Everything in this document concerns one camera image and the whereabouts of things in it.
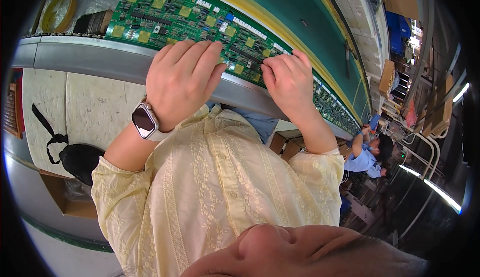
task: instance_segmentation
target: nose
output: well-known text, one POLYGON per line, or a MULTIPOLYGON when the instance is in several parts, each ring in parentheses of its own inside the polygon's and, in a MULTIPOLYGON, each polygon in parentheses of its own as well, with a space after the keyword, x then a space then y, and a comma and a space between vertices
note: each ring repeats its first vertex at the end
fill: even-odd
POLYGON ((275 259, 288 251, 291 234, 282 227, 261 224, 250 229, 242 239, 238 250, 243 258, 275 259))

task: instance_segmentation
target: hand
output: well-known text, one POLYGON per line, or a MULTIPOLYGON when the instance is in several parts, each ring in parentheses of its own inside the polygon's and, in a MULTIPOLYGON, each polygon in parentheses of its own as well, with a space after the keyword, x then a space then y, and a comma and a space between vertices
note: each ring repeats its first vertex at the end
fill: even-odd
POLYGON ((298 50, 293 55, 267 58, 261 65, 268 92, 292 123, 302 124, 319 115, 313 103, 314 77, 308 56, 298 50))
POLYGON ((361 131, 363 132, 363 135, 367 135, 370 133, 371 130, 372 128, 370 127, 370 124, 364 124, 361 131))
POLYGON ((221 50, 221 42, 186 40, 155 55, 146 91, 160 131, 171 131, 210 99, 227 68, 217 64, 221 50))

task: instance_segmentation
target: watch face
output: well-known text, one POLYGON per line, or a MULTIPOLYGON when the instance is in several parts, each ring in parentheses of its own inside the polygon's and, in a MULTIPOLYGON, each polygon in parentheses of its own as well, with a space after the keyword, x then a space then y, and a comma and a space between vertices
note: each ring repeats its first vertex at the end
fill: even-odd
POLYGON ((142 106, 139 106, 135 112, 132 113, 131 120, 142 138, 146 139, 150 134, 155 132, 155 123, 142 106))

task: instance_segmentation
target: shelf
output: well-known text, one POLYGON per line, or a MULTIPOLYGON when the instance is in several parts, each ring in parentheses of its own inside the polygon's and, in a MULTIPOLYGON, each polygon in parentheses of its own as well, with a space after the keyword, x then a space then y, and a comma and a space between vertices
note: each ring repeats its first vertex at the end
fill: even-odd
MULTIPOLYGON (((14 68, 58 70, 145 84, 157 51, 115 41, 81 36, 37 36, 20 40, 14 68)), ((224 72, 211 100, 286 121, 265 88, 224 72)), ((353 137, 327 122, 336 136, 353 137)))

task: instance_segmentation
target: yellow shirt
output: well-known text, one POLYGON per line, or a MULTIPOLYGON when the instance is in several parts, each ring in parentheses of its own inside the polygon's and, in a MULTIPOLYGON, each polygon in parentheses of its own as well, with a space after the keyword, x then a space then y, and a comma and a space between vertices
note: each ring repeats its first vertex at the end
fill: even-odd
POLYGON ((343 156, 289 163, 242 116, 204 105, 160 142, 145 170, 100 158, 92 197, 103 235, 137 276, 178 276, 251 225, 338 226, 343 156))

